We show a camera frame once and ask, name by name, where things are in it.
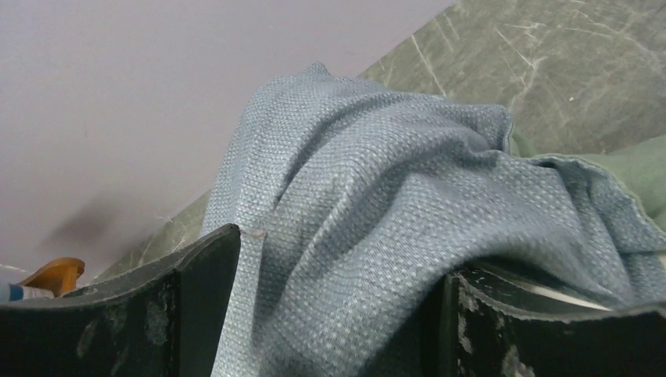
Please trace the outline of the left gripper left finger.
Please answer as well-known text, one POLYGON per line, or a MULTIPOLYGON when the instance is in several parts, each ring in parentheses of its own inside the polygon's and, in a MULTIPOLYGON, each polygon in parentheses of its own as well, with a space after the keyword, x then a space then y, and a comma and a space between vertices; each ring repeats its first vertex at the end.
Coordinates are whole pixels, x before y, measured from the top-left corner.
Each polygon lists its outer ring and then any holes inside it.
POLYGON ((240 246, 226 224, 62 297, 2 304, 2 375, 209 376, 240 246))

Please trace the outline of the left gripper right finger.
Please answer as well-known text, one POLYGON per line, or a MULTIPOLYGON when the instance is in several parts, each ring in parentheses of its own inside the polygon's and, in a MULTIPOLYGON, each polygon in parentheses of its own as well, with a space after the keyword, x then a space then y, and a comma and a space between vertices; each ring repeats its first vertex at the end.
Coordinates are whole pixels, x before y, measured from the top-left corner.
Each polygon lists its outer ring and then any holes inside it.
POLYGON ((421 308, 424 376, 662 376, 665 305, 606 311, 468 267, 421 308))

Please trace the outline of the blue grey pillow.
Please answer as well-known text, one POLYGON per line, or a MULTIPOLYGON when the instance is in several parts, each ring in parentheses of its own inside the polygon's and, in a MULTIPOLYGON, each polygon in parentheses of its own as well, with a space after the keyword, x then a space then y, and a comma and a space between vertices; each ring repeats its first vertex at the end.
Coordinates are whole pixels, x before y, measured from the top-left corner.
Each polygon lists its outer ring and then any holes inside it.
POLYGON ((418 376, 415 312, 493 255, 608 306, 663 298, 663 228, 609 171, 513 155, 500 105, 463 105, 314 64, 247 104, 203 232, 248 231, 215 376, 418 376))

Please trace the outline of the patchwork green beige pillowcase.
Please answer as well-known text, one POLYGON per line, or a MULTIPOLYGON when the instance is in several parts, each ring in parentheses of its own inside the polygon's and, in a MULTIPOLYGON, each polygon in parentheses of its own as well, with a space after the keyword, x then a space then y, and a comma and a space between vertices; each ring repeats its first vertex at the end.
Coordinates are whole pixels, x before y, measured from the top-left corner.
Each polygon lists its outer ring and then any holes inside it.
POLYGON ((665 138, 608 154, 533 151, 510 132, 501 150, 522 165, 519 176, 536 198, 529 223, 549 237, 607 242, 625 252, 665 246, 665 138))

